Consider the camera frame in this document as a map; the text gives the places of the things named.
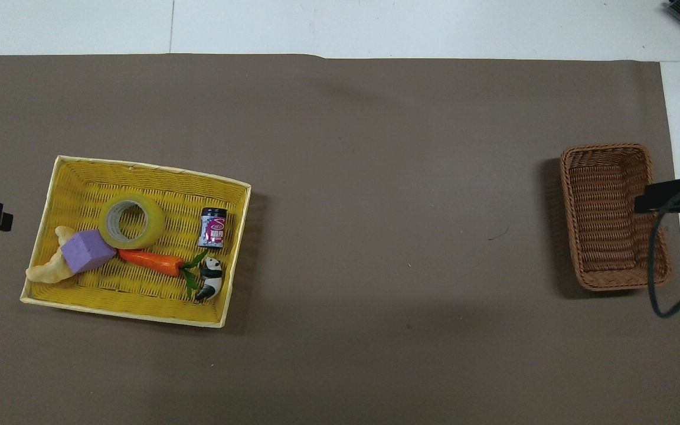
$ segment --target purple foam cube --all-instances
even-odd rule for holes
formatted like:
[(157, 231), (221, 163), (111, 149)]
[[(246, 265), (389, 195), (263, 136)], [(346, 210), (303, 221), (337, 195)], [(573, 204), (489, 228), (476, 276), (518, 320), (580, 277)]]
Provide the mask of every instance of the purple foam cube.
[(62, 255), (73, 273), (102, 267), (116, 253), (104, 242), (98, 229), (79, 231), (62, 245)]

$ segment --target brown wicker basket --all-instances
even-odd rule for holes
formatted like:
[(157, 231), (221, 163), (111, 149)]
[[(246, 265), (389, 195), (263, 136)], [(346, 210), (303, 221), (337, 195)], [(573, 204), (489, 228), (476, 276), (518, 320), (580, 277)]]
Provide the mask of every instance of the brown wicker basket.
[[(634, 198), (652, 183), (650, 154), (637, 143), (586, 145), (561, 156), (568, 239), (578, 282), (589, 290), (647, 287), (647, 249), (655, 213), (634, 214)], [(671, 273), (662, 232), (655, 283)]]

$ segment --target panda figurine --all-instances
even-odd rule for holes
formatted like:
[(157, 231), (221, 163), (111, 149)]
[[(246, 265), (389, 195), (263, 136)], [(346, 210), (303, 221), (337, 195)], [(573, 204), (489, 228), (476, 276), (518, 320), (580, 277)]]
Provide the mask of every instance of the panda figurine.
[(196, 301), (209, 299), (219, 293), (222, 289), (222, 264), (219, 260), (207, 256), (200, 266), (199, 272), (203, 279), (203, 286), (196, 293)]

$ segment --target roll of tape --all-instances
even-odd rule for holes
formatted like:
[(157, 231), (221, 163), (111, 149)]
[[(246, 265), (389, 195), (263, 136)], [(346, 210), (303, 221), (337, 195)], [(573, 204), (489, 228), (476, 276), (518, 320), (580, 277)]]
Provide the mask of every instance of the roll of tape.
[[(130, 239), (119, 229), (119, 218), (132, 207), (143, 211), (143, 230)], [(106, 244), (119, 250), (140, 250), (154, 244), (164, 233), (164, 212), (156, 202), (137, 194), (121, 194), (110, 199), (99, 215), (99, 232)]]

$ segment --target toy food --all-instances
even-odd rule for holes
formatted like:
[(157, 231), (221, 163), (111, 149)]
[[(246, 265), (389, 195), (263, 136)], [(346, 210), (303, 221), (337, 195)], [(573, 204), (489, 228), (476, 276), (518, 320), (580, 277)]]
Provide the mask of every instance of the toy food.
[(69, 228), (68, 226), (57, 226), (57, 228), (54, 229), (54, 234), (57, 235), (60, 245), (60, 247), (57, 248), (57, 252), (51, 256), (46, 264), (29, 267), (25, 271), (26, 276), (33, 282), (57, 283), (60, 280), (67, 279), (75, 274), (62, 255), (62, 245), (65, 245), (65, 243), (73, 237), (75, 229)]
[(140, 250), (117, 250), (117, 254), (120, 256), (120, 258), (124, 259), (128, 263), (134, 263), (138, 264), (138, 266), (148, 267), (149, 269), (156, 270), (157, 272), (168, 274), (170, 276), (177, 276), (180, 274), (180, 272), (183, 272), (183, 275), (185, 276), (187, 294), (188, 297), (191, 297), (192, 291), (198, 289), (198, 284), (196, 283), (196, 276), (188, 269), (196, 267), (206, 255), (206, 251), (200, 253), (196, 256), (196, 258), (192, 259), (188, 263), (184, 263), (183, 259), (178, 256), (166, 256)]
[(185, 260), (178, 256), (166, 256), (162, 254), (149, 253), (141, 250), (117, 250), (120, 258), (128, 263), (138, 264), (138, 266), (148, 267), (157, 272), (177, 276), (180, 268), (185, 264)]

